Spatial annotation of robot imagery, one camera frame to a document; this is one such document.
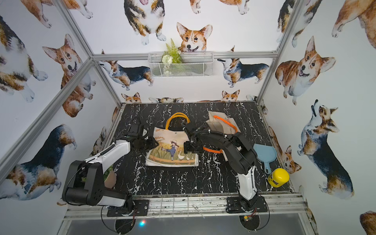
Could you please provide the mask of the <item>cream bag yellow handles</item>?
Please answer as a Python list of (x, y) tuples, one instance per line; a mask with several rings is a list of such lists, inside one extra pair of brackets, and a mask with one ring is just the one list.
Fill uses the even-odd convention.
[(190, 119), (184, 113), (173, 114), (166, 122), (165, 128), (154, 128), (153, 138), (159, 144), (146, 155), (146, 166), (152, 167), (197, 167), (199, 157), (195, 153), (185, 153), (184, 143), (189, 140), (184, 131), (169, 130), (169, 125), (174, 118)]

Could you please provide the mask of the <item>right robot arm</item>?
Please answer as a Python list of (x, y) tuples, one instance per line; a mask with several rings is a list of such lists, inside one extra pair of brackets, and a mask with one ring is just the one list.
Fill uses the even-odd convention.
[(184, 142), (185, 153), (204, 152), (204, 146), (210, 145), (222, 150), (230, 167), (238, 174), (239, 198), (232, 206), (227, 207), (228, 213), (250, 212), (256, 208), (258, 190), (255, 180), (255, 160), (257, 153), (251, 143), (241, 132), (225, 134), (206, 128), (197, 128), (192, 123), (183, 127), (188, 140)]

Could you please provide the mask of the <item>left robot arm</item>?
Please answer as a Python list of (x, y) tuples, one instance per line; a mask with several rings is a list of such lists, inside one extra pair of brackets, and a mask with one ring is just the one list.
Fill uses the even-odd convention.
[(62, 192), (62, 200), (72, 206), (118, 207), (132, 211), (130, 193), (119, 193), (105, 186), (104, 173), (132, 150), (149, 152), (159, 144), (143, 124), (129, 126), (126, 134), (106, 149), (84, 161), (71, 163)]

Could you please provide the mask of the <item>cream bag orange handles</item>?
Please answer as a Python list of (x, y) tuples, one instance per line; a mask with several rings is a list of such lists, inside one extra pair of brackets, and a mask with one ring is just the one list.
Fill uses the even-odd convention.
[(221, 132), (224, 134), (235, 134), (240, 132), (238, 125), (233, 118), (228, 117), (224, 113), (209, 111), (209, 119), (206, 124), (212, 131)]

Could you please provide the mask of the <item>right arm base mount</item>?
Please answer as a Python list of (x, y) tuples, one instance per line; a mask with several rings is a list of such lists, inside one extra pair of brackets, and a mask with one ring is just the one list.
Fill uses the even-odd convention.
[(226, 199), (226, 213), (268, 212), (266, 200), (262, 196), (255, 196), (251, 200), (243, 197), (228, 197)]

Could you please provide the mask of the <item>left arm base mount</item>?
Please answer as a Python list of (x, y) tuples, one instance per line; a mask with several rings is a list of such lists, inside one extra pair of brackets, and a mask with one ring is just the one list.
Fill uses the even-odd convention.
[(122, 207), (109, 206), (108, 217), (121, 217), (121, 216), (147, 216), (149, 209), (149, 200), (133, 200), (130, 204), (124, 204)]

